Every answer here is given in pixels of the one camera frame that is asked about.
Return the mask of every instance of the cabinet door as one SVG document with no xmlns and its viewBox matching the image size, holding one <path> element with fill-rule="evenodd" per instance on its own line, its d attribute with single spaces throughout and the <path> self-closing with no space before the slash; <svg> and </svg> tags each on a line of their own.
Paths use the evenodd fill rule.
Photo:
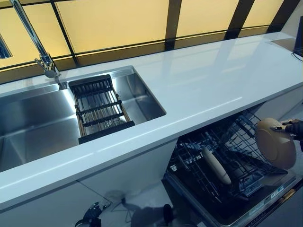
<svg viewBox="0 0 303 227">
<path fill-rule="evenodd" d="M 163 178 L 176 143 L 171 141 L 81 182 L 113 202 L 135 195 Z"/>
<path fill-rule="evenodd" d="M 255 112 L 255 115 L 260 119 L 271 117 L 279 120 L 302 100 L 303 87 L 298 87 L 295 90 L 266 101 Z"/>
<path fill-rule="evenodd" d="M 97 201 L 103 198 L 80 183 L 74 183 L 13 209 L 0 210 L 0 226 L 73 227 Z"/>
</svg>

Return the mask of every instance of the dishwasher rack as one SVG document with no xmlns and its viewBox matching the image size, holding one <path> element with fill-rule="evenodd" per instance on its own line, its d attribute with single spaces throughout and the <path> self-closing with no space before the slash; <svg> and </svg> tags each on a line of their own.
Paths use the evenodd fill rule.
<svg viewBox="0 0 303 227">
<path fill-rule="evenodd" d="M 263 187 L 268 174 L 287 174 L 272 166 L 260 153 L 254 138 L 259 121 L 248 111 L 223 119 L 180 137 L 169 163 L 169 171 L 180 168 L 193 177 L 214 203 L 229 203 L 234 198 L 248 201 Z M 218 181 L 204 161 L 201 150 L 207 147 L 224 167 L 232 184 Z"/>
<path fill-rule="evenodd" d="M 110 75 L 72 81 L 69 87 L 76 103 L 80 144 L 134 126 Z"/>
</svg>

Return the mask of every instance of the yellow window panel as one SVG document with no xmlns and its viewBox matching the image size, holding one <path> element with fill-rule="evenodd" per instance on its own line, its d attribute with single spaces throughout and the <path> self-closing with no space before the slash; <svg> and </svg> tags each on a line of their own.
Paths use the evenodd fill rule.
<svg viewBox="0 0 303 227">
<path fill-rule="evenodd" d="M 29 3 L 35 3 L 35 2 L 49 2 L 49 0 L 19 0 L 20 3 L 23 4 L 29 4 Z M 0 7 L 7 7 L 11 6 L 11 3 L 9 0 L 0 0 Z"/>
<path fill-rule="evenodd" d="M 50 3 L 24 6 L 24 10 L 52 57 L 71 54 Z M 33 41 L 13 8 L 0 9 L 0 33 L 13 55 L 0 59 L 0 68 L 39 58 Z"/>
<path fill-rule="evenodd" d="M 182 0 L 177 37 L 227 30 L 238 0 Z"/>
<path fill-rule="evenodd" d="M 269 25 L 284 0 L 255 0 L 243 27 Z"/>
<path fill-rule="evenodd" d="M 56 3 L 75 52 L 165 38 L 169 0 Z"/>
</svg>

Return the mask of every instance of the sink basin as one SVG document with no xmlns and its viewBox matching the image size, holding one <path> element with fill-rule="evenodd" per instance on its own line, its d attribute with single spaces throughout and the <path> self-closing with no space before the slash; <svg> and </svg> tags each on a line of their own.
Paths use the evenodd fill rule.
<svg viewBox="0 0 303 227">
<path fill-rule="evenodd" d="M 70 81 L 106 74 L 135 125 L 166 114 L 132 66 Z M 0 172 L 77 146 L 74 105 L 71 90 L 57 84 L 0 97 Z"/>
</svg>

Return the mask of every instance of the beige plate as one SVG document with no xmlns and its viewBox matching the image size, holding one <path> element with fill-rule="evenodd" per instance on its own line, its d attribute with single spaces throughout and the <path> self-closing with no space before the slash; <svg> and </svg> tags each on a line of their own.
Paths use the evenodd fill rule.
<svg viewBox="0 0 303 227">
<path fill-rule="evenodd" d="M 296 160 L 294 141 L 285 132 L 272 131 L 273 126 L 282 124 L 273 118 L 258 122 L 255 136 L 259 150 L 273 166 L 289 169 Z"/>
<path fill-rule="evenodd" d="M 219 180 L 223 184 L 227 184 L 227 185 L 232 184 L 232 181 L 227 175 L 225 169 L 220 164 L 220 162 L 216 159 L 216 157 L 209 151 L 209 149 L 204 148 L 201 153 L 204 157 L 204 160 L 208 163 L 208 165 L 216 174 L 216 176 L 219 178 Z"/>
</svg>

